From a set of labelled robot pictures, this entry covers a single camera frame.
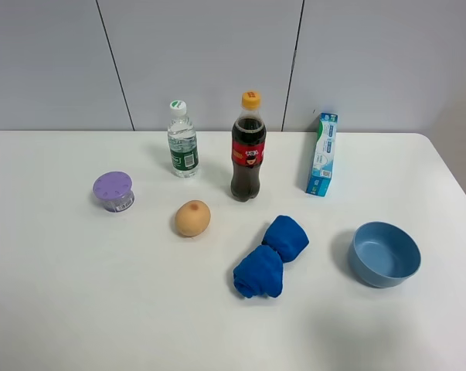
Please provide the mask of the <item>blue toothpaste box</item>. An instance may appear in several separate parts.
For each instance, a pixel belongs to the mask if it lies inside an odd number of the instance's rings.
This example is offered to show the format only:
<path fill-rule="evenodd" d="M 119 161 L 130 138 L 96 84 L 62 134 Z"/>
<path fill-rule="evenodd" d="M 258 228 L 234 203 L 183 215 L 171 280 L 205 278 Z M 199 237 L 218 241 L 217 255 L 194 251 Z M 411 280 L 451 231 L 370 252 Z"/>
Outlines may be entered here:
<path fill-rule="evenodd" d="M 324 197 L 332 180 L 338 115 L 321 113 L 306 193 Z"/>

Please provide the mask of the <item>blue plastic bowl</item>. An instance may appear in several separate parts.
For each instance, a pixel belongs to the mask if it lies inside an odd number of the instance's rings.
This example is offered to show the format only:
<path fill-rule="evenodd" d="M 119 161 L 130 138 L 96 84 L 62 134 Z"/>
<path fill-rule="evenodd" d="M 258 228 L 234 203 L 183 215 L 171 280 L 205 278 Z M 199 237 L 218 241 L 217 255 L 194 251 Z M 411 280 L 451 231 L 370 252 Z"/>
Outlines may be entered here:
<path fill-rule="evenodd" d="M 365 284 L 391 288 L 415 275 L 421 265 L 421 253 L 405 231 L 393 224 L 374 221 L 354 232 L 348 263 Z"/>

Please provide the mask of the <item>tan egg-shaped ball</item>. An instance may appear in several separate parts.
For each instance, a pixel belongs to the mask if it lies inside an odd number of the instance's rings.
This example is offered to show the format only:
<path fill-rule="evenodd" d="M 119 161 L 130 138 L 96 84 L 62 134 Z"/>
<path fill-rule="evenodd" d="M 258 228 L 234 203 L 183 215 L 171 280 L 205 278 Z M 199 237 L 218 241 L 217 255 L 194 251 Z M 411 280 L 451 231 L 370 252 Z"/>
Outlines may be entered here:
<path fill-rule="evenodd" d="M 181 236 L 196 237 L 206 230 L 211 220 L 209 207 L 200 200 L 183 204 L 175 214 L 175 228 Z"/>

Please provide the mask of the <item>cola bottle yellow cap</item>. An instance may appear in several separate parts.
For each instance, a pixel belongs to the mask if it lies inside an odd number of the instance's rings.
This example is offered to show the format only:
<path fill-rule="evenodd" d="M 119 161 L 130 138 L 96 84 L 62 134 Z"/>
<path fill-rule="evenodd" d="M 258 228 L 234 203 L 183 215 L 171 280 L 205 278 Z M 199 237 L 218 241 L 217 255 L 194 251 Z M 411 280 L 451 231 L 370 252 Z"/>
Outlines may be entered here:
<path fill-rule="evenodd" d="M 254 199 L 260 191 L 260 167 L 264 160 L 267 128 L 260 117 L 261 95 L 247 91 L 241 98 L 242 112 L 232 127 L 230 190 L 241 202 Z"/>

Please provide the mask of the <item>clear water bottle green label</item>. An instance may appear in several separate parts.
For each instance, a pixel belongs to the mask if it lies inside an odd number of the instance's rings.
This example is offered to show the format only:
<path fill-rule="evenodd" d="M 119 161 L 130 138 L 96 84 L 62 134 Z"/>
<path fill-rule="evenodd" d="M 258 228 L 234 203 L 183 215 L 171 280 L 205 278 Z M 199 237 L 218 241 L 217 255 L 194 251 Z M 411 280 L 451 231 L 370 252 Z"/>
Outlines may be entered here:
<path fill-rule="evenodd" d="M 175 174 L 181 178 L 194 176 L 199 168 L 195 127 L 183 100 L 170 103 L 171 121 L 168 125 L 168 146 Z"/>

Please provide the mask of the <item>purple lidded round container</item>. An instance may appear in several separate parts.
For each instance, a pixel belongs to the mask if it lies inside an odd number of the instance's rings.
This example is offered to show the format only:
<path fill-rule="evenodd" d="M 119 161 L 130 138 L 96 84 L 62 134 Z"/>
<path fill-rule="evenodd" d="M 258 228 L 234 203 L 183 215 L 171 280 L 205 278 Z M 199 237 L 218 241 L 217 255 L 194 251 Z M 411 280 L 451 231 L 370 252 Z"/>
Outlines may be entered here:
<path fill-rule="evenodd" d="M 112 213 L 119 213 L 134 203 L 131 177 L 120 171 L 107 172 L 93 184 L 93 194 L 102 207 Z"/>

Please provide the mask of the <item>blue rolled cloth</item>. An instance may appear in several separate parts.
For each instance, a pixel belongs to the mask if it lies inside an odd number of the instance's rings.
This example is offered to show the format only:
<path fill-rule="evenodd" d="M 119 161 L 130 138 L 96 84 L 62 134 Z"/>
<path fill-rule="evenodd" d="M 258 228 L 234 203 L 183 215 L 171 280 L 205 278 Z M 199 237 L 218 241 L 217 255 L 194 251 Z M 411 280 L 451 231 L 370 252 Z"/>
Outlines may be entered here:
<path fill-rule="evenodd" d="M 267 228 L 261 245 L 233 269 L 233 285 L 245 298 L 278 297 L 283 290 L 284 264 L 309 245 L 303 228 L 289 216 L 278 216 Z"/>

